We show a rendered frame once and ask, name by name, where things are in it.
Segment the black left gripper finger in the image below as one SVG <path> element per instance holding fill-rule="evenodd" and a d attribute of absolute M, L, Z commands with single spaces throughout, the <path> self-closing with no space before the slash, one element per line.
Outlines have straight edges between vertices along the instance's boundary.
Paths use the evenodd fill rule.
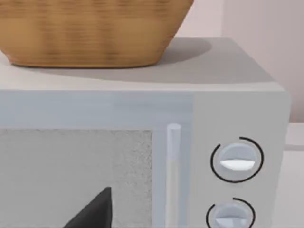
<path fill-rule="evenodd" d="M 112 189 L 106 187 L 62 228 L 112 228 Z"/>

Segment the pale blue microwave door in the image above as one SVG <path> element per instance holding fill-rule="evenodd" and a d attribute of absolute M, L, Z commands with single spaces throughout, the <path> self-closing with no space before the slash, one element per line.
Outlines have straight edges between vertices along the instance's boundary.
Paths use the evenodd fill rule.
<path fill-rule="evenodd" d="M 190 92 L 0 92 L 0 228 L 62 228 L 111 187 L 115 227 L 166 228 L 167 126 L 181 126 L 187 223 Z"/>

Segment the pale microwave knob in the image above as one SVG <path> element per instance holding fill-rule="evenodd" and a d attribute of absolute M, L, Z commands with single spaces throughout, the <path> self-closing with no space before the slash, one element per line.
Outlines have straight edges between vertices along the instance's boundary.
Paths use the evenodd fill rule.
<path fill-rule="evenodd" d="M 258 161 L 259 158 L 253 146 L 232 143 L 218 153 L 217 171 L 225 179 L 242 180 L 255 172 Z"/>
<path fill-rule="evenodd" d="M 250 220 L 248 209 L 238 203 L 217 206 L 212 219 L 216 228 L 247 228 Z"/>

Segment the pale microwave oven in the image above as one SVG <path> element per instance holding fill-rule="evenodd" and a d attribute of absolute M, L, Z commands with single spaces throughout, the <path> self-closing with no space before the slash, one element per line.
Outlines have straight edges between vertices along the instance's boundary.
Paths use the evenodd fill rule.
<path fill-rule="evenodd" d="M 0 54 L 3 91 L 190 92 L 194 95 L 187 223 L 216 228 L 217 206 L 238 203 L 247 228 L 270 228 L 289 121 L 289 94 L 229 38 L 175 38 L 159 64 L 133 69 L 17 67 Z M 218 153 L 232 143 L 256 150 L 248 178 L 231 181 L 217 171 Z"/>

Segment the woven wicker basket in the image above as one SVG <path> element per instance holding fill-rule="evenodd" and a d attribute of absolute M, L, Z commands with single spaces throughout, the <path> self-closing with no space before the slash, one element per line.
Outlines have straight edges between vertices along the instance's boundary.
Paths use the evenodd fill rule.
<path fill-rule="evenodd" d="M 23 67 L 156 64 L 194 0 L 0 0 L 0 52 Z"/>

